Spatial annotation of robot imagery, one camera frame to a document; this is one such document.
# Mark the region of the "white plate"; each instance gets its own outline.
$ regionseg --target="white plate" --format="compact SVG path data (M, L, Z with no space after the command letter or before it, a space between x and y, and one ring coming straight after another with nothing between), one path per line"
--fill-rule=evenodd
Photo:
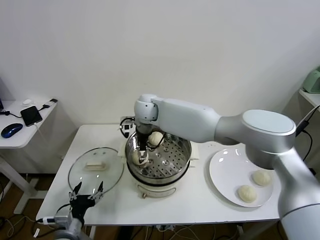
M217 152L210 161L210 177L218 191L231 202L243 207L259 207L266 203L274 190L274 170L269 172L272 183L262 187L257 185L252 174L262 168L254 165L246 156L245 146L235 146ZM249 185L255 188L257 199L247 203L238 195L238 188Z

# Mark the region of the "smartphone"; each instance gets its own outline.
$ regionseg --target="smartphone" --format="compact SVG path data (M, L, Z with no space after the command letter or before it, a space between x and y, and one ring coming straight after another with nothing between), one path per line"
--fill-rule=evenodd
M27 127L42 121L42 117L36 106L28 107L21 112L21 117Z

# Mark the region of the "white table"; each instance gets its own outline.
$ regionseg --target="white table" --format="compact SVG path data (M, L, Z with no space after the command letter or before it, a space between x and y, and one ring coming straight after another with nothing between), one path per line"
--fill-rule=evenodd
M303 96L309 103L311 103L314 107L320 105L320 94L317 93L308 93L303 91L302 89L299 90L299 94Z
M75 160L98 147L119 149L124 141L118 125L83 125L79 128L36 216L54 216L69 203L68 172ZM165 225L277 220L280 181L274 179L271 199L261 207L237 206L225 199L209 176L209 161L217 151L228 148L215 142L199 144L200 159L192 162L177 191L165 198L140 197L125 166L119 183L85 214L86 225Z
M10 113L15 114L17 116L21 116L20 111L28 108L23 107L23 101L2 101L3 107L5 111L10 111ZM47 101L38 102L36 107L40 109L43 104ZM0 115L0 131L4 129L6 126L13 124L13 123L20 123L23 124L23 128L13 135L10 138L3 138L0 136L0 149L19 149L26 146L32 137L37 132L37 127L40 128L42 123L46 120L52 110L56 107L56 103L53 104L49 108L45 108L40 111L40 115L42 117L42 121L36 123L32 126L25 126L24 120L22 118L17 118L12 115ZM17 185L22 191L23 195L17 204L14 214L21 214L25 208L29 199L44 199L46 196L47 191L37 191L34 187L36 186L38 179L34 178L28 183L16 170L14 170L10 164L6 162L3 156L0 156L0 172L2 172L10 182L5 186L3 195L5 195L9 188L11 187L12 183Z

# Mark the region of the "blue mouse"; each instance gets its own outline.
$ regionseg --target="blue mouse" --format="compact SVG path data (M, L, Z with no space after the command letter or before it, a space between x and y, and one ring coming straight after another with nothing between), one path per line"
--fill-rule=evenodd
M21 123L12 123L8 126L6 126L2 132L1 136L5 139L11 138L13 135L15 135L17 132L19 132L22 129L23 125Z

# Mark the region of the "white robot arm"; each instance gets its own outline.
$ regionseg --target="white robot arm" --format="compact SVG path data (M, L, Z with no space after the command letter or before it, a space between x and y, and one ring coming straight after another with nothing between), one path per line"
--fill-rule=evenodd
M294 149L296 125L290 118L265 110L220 116L207 106L152 94L140 96L134 113L141 159L154 127L197 143L245 144L248 158L275 169L281 180L278 210L288 238L320 239L320 185Z

